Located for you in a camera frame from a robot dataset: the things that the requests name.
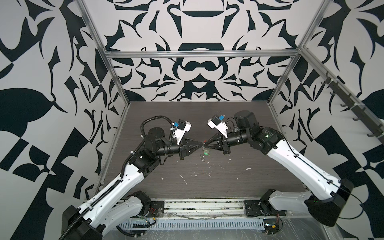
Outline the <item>metal keyring with red grip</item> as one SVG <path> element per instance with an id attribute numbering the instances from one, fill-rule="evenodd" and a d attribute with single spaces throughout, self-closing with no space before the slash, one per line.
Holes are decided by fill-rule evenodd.
<path id="1" fill-rule="evenodd" d="M 200 154 L 200 159 L 204 163 L 206 159 L 210 157 L 210 151 L 209 149 L 204 148 L 204 145 L 202 146 L 202 152 Z"/>

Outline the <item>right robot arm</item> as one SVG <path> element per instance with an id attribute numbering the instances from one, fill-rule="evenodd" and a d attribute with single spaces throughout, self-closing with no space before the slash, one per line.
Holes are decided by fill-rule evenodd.
<path id="1" fill-rule="evenodd" d="M 283 134 L 262 127 L 254 113 L 243 110 L 234 115 L 235 129 L 229 130 L 224 116 L 213 116 L 207 124 L 218 133 L 205 142 L 208 149 L 230 154 L 231 147 L 249 144 L 265 156 L 275 160 L 306 187 L 302 193 L 287 193 L 268 190 L 259 201 L 261 214 L 276 215 L 281 211 L 294 211 L 310 214 L 321 224 L 333 227 L 354 189 L 354 184 L 332 176 L 312 163 L 305 156 L 295 152 Z"/>

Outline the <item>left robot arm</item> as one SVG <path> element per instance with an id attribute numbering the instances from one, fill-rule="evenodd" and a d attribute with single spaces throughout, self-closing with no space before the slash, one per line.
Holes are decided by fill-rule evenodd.
<path id="1" fill-rule="evenodd" d="M 142 182 L 158 165 L 161 158 L 177 155 L 180 159 L 201 149 L 203 143 L 188 138 L 173 142 L 162 128 L 152 128 L 138 148 L 131 152 L 122 171 L 98 194 L 79 207 L 69 206 L 63 213 L 61 240 L 101 240 L 125 220 L 146 216 L 151 199 L 137 191 L 120 200 Z"/>

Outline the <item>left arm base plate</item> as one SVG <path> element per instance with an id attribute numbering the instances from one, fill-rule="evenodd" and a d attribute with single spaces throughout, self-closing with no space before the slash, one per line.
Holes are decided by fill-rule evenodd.
<path id="1" fill-rule="evenodd" d="M 165 202 L 164 201 L 151 201 L 144 204 L 138 216 L 143 217 L 157 217 L 164 213 Z"/>

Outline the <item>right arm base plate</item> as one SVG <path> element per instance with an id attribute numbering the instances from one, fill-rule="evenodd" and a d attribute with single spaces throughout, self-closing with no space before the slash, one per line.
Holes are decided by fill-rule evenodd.
<path id="1" fill-rule="evenodd" d="M 285 216 L 286 211 L 275 210 L 268 201 L 245 200 L 245 214 L 249 218 Z"/>

